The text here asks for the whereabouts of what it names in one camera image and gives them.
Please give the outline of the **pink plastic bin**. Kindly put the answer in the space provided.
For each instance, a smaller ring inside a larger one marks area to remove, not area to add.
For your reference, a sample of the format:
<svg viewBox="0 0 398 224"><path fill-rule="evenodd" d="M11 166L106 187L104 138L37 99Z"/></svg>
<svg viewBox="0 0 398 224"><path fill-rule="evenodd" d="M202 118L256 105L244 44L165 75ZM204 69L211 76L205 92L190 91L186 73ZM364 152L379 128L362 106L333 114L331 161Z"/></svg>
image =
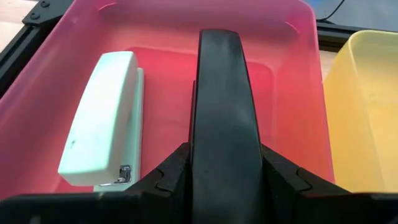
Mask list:
<svg viewBox="0 0 398 224"><path fill-rule="evenodd" d="M80 192L57 170L100 56L144 70L141 174L188 139L199 33L239 34L261 142L334 181L315 16L301 0L74 0L0 98L0 200Z"/></svg>

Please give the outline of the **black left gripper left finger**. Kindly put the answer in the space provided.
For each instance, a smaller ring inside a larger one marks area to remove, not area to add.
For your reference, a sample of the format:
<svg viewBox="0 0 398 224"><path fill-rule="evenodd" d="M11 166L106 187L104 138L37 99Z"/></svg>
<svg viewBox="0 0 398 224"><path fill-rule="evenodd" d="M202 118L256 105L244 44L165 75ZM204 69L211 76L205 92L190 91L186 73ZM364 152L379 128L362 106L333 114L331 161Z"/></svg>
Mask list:
<svg viewBox="0 0 398 224"><path fill-rule="evenodd" d="M135 196L127 224L188 224L190 218L190 145L181 144L171 155L126 193Z"/></svg>

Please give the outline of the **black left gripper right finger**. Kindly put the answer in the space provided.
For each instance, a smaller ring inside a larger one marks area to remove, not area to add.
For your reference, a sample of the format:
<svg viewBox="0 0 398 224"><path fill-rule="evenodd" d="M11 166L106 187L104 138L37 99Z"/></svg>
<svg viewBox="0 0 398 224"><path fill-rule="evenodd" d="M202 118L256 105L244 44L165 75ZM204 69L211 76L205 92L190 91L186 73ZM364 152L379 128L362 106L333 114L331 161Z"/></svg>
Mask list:
<svg viewBox="0 0 398 224"><path fill-rule="evenodd" d="M350 220L342 196L347 190L262 147L277 224L344 224Z"/></svg>

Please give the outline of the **yellow plastic bin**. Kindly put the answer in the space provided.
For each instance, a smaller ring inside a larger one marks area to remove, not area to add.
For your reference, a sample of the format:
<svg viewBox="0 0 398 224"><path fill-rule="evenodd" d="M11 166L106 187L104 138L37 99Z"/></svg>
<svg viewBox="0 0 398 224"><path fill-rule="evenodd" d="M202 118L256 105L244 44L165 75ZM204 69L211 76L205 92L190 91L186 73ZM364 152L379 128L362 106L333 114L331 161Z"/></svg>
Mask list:
<svg viewBox="0 0 398 224"><path fill-rule="evenodd" d="M398 32L354 33L323 91L336 184L398 193Z"/></svg>

